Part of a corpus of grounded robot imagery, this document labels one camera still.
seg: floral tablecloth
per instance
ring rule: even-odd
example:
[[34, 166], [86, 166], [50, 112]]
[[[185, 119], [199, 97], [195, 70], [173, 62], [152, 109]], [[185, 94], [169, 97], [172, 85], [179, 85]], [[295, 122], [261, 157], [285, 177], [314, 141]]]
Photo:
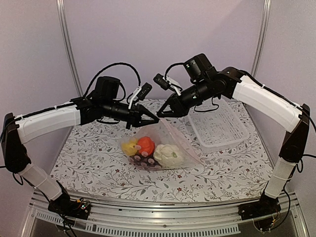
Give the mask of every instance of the floral tablecloth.
[[[146, 100], [152, 112], [163, 104]], [[250, 132], [248, 140], [233, 149], [203, 154], [185, 118], [169, 118], [185, 134], [203, 165], [190, 169], [138, 170], [127, 161], [117, 139], [131, 136], [137, 128], [125, 123], [93, 122], [76, 126], [60, 153], [51, 177], [68, 190], [133, 200], [166, 202], [209, 202], [259, 197], [272, 168], [262, 142], [246, 109], [228, 102]]]

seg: plastic bag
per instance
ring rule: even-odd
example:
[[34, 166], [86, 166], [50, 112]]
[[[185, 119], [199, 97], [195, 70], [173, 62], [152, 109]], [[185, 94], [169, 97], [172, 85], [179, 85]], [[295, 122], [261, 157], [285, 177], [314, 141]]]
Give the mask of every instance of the plastic bag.
[[139, 169], [163, 170], [200, 164], [191, 144], [165, 119], [142, 127], [135, 136], [118, 142], [128, 161]]

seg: black cable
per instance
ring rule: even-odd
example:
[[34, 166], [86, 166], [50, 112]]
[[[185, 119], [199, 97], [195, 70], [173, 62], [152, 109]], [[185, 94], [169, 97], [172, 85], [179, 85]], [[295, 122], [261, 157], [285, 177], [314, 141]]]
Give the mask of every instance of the black cable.
[[196, 109], [197, 106], [195, 105], [195, 106], [194, 106], [194, 111], [195, 111], [195, 112], [198, 112], [198, 113], [206, 113], [206, 112], [211, 112], [211, 111], [217, 110], [217, 109], [219, 108], [219, 105], [218, 105], [218, 104], [214, 104], [213, 99], [214, 99], [214, 97], [212, 97], [212, 105], [213, 105], [213, 106], [217, 106], [215, 109], [197, 110], [197, 109]]
[[[49, 204], [51, 204], [51, 201], [48, 199], [48, 197], [41, 191], [39, 190], [43, 196], [46, 198], [46, 200], [48, 201]], [[63, 219], [64, 223], [67, 224], [67, 226], [69, 227], [69, 230], [73, 233], [74, 237], [77, 237], [76, 233], [74, 232], [73, 228], [71, 227], [71, 225], [69, 224], [67, 218], [63, 215], [61, 215], [57, 210], [56, 208], [54, 207], [54, 205], [51, 204], [51, 206], [53, 207], [54, 211], [61, 217], [61, 219]]]
[[302, 173], [303, 172], [303, 168], [304, 168], [304, 164], [303, 164], [303, 160], [300, 159], [301, 162], [301, 168], [298, 167], [298, 163], [295, 165], [297, 172]]
[[104, 121], [102, 121], [102, 119], [103, 119], [103, 117], [101, 118], [101, 120], [96, 120], [97, 122], [99, 122], [99, 123], [103, 123], [103, 124], [118, 124], [119, 123], [119, 121], [115, 121], [115, 122], [104, 122]]
[[93, 79], [91, 80], [89, 86], [87, 87], [87, 90], [85, 91], [85, 93], [84, 93], [84, 95], [83, 95], [82, 97], [85, 98], [85, 97], [87, 96], [87, 94], [88, 94], [88, 92], [89, 92], [89, 90], [90, 90], [92, 84], [94, 83], [94, 81], [97, 79], [97, 77], [98, 77], [102, 72], [104, 72], [104, 71], [107, 70], [108, 68], [111, 68], [111, 67], [117, 66], [117, 65], [124, 65], [124, 66], [130, 67], [130, 68], [135, 72], [135, 74], [136, 74], [136, 76], [137, 76], [137, 79], [138, 79], [138, 86], [140, 86], [140, 84], [141, 84], [140, 76], [139, 76], [137, 70], [136, 70], [132, 65], [130, 65], [130, 64], [128, 64], [128, 63], [123, 63], [123, 62], [120, 62], [120, 63], [112, 63], [112, 64], [107, 65], [106, 67], [102, 68], [102, 69], [93, 77]]
[[[167, 68], [166, 72], [164, 73], [164, 80], [167, 81], [167, 74], [168, 74], [168, 72], [170, 71], [171, 68], [173, 68], [173, 67], [175, 67], [175, 66], [183, 65], [183, 64], [184, 64], [184, 63], [174, 63], [174, 64], [171, 64], [171, 65]], [[171, 85], [174, 86], [174, 87], [176, 87], [176, 88], [179, 88], [180, 90], [183, 90], [182, 87], [180, 87], [180, 86], [178, 86], [178, 85], [175, 85], [175, 84], [173, 84], [173, 83], [171, 83]]]
[[283, 218], [283, 220], [282, 220], [277, 226], [273, 227], [271, 230], [274, 230], [274, 229], [278, 228], [280, 225], [282, 225], [283, 222], [286, 220], [288, 214], [290, 213], [290, 209], [291, 209], [291, 198], [290, 198], [290, 195], [289, 195], [289, 194], [287, 193], [287, 191], [285, 190], [285, 185], [284, 185], [284, 187], [283, 187], [283, 191], [285, 192], [285, 194], [287, 195], [287, 198], [288, 198], [288, 209], [287, 209], [287, 213], [286, 213], [285, 217]]
[[22, 177], [20, 176], [21, 181], [18, 181], [18, 180], [16, 179], [16, 177], [15, 177], [15, 173], [12, 173], [12, 175], [13, 175], [14, 180], [15, 180], [19, 185], [23, 186], [23, 179], [22, 179]]
[[121, 98], [121, 99], [119, 99], [119, 100], [114, 100], [114, 101], [116, 101], [116, 102], [121, 102], [121, 101], [123, 101], [123, 100], [125, 99], [125, 97], [126, 97], [126, 91], [125, 91], [124, 85], [122, 84], [122, 82], [119, 82], [119, 85], [122, 87], [122, 90], [123, 90], [123, 92], [124, 92], [124, 95], [123, 95], [123, 98]]
[[68, 230], [66, 230], [66, 225], [65, 225], [65, 222], [63, 221], [63, 226], [64, 226], [64, 233], [68, 236], [68, 237], [71, 237], [70, 234], [68, 234]]
[[315, 155], [310, 155], [310, 154], [303, 154], [304, 157], [312, 157], [312, 158], [316, 158]]

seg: clear plastic container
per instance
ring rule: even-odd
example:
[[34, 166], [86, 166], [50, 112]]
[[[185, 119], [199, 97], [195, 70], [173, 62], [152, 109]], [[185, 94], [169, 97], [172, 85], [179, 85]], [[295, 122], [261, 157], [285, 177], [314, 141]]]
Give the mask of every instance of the clear plastic container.
[[[198, 113], [193, 109], [188, 114], [188, 120], [197, 136], [204, 153], [222, 151], [236, 147], [249, 138], [247, 128], [223, 99], [214, 99], [219, 108], [212, 112]], [[197, 109], [214, 108], [211, 100], [204, 101]]]

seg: purple wall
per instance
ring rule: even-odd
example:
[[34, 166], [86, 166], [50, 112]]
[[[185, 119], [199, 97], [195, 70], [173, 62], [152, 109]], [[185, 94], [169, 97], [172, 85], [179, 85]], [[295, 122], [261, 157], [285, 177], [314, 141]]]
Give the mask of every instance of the purple wall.
[[[259, 36], [263, 1], [133, 0], [65, 1], [71, 42], [82, 87], [113, 62], [131, 63], [142, 81], [153, 83], [175, 62], [204, 52], [218, 70], [250, 70]], [[131, 93], [136, 77], [127, 67], [108, 70]], [[185, 88], [190, 81], [181, 67], [170, 74]], [[148, 98], [167, 98], [153, 85]]]
[[[27, 114], [77, 95], [56, 1], [2, 1], [0, 22], [0, 119], [9, 112]], [[67, 131], [56, 131], [27, 144], [33, 163], [49, 172]], [[18, 236], [33, 189], [19, 186], [5, 169], [0, 170], [0, 188], [0, 236]]]
[[[270, 21], [257, 79], [299, 104], [311, 108], [316, 121], [316, 2], [272, 1]], [[274, 121], [253, 110], [255, 123], [277, 160], [285, 131]], [[311, 126], [306, 153], [316, 154]], [[316, 236], [316, 160], [304, 158], [304, 172], [289, 183], [295, 190], [311, 236]]]

